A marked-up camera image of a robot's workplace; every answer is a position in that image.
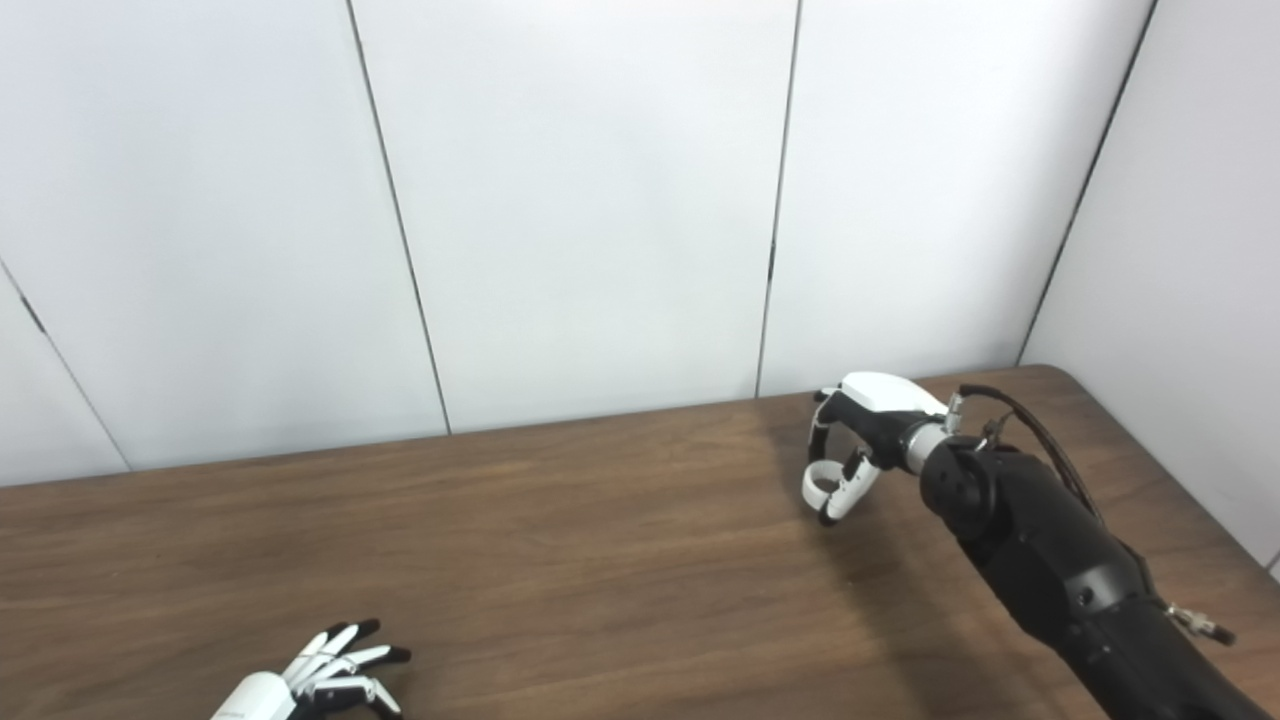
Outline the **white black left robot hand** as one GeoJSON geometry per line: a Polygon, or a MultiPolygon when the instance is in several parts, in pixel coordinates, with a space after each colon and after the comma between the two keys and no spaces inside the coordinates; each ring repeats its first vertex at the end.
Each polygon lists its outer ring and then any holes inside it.
{"type": "Polygon", "coordinates": [[[392,692],[370,674],[384,665],[406,665],[413,653],[394,644],[357,648],[381,623],[337,623],[314,635],[279,673],[243,678],[212,715],[215,719],[330,719],[365,708],[376,719],[402,719],[392,692]]]}

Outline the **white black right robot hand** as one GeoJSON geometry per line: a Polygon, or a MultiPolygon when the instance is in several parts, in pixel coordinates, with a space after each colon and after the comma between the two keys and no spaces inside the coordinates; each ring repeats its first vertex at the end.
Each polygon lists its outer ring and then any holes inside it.
{"type": "Polygon", "coordinates": [[[842,520],[881,474],[920,475],[933,451],[955,434],[959,419],[956,404],[881,372],[851,372],[837,386],[817,391],[814,400],[801,495],[823,527],[842,520]],[[860,441],[842,462],[826,452],[836,427],[860,441]]]}

